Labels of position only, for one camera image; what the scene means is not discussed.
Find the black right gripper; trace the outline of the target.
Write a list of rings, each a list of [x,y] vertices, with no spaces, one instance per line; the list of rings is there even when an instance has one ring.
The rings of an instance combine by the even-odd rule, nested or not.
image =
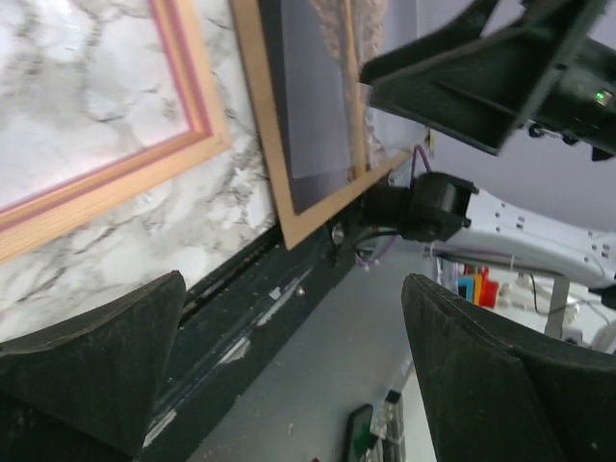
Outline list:
[[[525,1],[486,35],[497,7],[474,0],[448,24],[364,63],[369,103],[496,155],[522,128],[615,157],[615,50],[588,37],[599,1]]]

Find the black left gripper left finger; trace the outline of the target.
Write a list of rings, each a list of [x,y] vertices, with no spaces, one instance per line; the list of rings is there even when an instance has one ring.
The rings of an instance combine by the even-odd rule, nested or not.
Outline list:
[[[169,272],[74,318],[1,345],[4,461],[134,461],[181,318]]]

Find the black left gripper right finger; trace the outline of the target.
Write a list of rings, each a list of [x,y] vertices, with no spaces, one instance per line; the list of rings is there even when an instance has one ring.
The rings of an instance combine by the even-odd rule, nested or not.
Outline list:
[[[612,461],[615,358],[408,275],[401,304],[439,461]]]

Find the pink wooden picture frame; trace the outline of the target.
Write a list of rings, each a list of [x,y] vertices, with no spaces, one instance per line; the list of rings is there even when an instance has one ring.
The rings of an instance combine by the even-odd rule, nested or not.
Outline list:
[[[1,5],[1,257],[226,150],[193,1]]]

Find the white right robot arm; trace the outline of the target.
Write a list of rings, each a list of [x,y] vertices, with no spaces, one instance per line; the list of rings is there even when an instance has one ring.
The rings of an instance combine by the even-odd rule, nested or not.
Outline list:
[[[475,1],[449,24],[366,62],[361,83],[377,109],[423,123],[491,155],[526,128],[615,155],[615,52],[588,33],[603,1],[527,1],[483,35],[496,3]],[[364,220],[420,243],[493,252],[564,276],[615,304],[615,237],[515,207],[472,182],[427,171],[363,199]]]

